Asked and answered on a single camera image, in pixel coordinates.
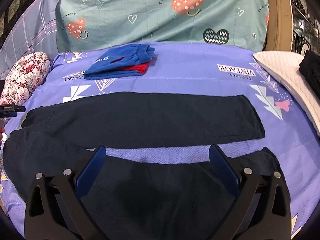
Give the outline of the person's left hand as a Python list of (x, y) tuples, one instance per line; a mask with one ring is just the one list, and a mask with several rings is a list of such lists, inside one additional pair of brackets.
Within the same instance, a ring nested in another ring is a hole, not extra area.
[(2, 139), (3, 139), (3, 133), (5, 132), (5, 129), (4, 129), (4, 127), (2, 127), (1, 129), (0, 129), (0, 145), (2, 144)]

